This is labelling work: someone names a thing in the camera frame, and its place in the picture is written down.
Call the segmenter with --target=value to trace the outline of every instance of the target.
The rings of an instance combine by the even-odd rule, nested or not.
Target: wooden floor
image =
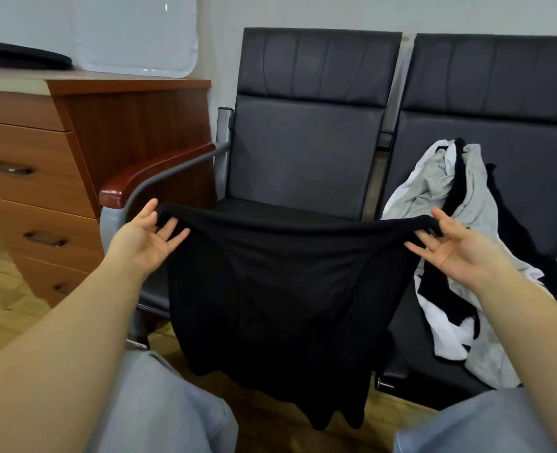
[[[0,242],[0,350],[47,312],[46,302],[33,297]],[[244,390],[219,372],[194,376],[169,324],[150,335],[150,344],[184,378],[229,403],[239,421],[239,453],[387,452],[391,451],[396,429],[434,413],[371,388],[361,429],[350,428],[337,413],[325,431],[315,431],[293,404],[277,402],[258,391]]]

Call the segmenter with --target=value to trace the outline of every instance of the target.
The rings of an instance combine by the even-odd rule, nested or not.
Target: chair seat
[[[232,214],[250,219],[263,219],[298,223],[344,222],[342,218],[310,211],[293,210],[282,206],[261,204],[250,200],[222,199],[214,208],[218,213]],[[163,264],[144,282],[140,291],[138,308],[169,318],[169,292],[167,290],[167,267]]]
[[[388,331],[393,353],[383,376],[381,391],[437,410],[492,389],[467,371],[463,361],[448,361],[434,354],[434,341],[411,281]]]

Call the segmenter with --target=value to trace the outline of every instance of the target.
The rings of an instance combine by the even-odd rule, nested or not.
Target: metal drawer handle
[[[73,289],[67,289],[67,287],[68,283],[60,282],[58,284],[55,284],[52,289],[54,289],[60,295],[69,295],[71,292],[73,292]]]
[[[0,162],[0,171],[2,173],[17,174],[19,176],[26,176],[33,173],[33,168],[29,167],[12,167],[11,165],[3,164]]]
[[[62,237],[53,237],[50,239],[45,238],[44,236],[38,234],[36,231],[27,232],[26,234],[22,235],[27,240],[33,243],[41,243],[47,244],[48,246],[54,246],[55,248],[60,248],[64,244],[67,243],[67,240]]]

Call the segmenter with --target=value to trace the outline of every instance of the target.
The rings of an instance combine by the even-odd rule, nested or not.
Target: seat back cushion
[[[245,29],[227,195],[360,219],[401,36]]]
[[[382,206],[439,139],[481,145],[504,201],[557,254],[557,37],[418,35]]]

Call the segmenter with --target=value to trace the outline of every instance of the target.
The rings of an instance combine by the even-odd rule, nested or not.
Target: wooden desk
[[[205,80],[0,69],[0,237],[51,306],[102,260],[98,192],[134,162],[210,137]],[[213,161],[145,191],[201,208]]]

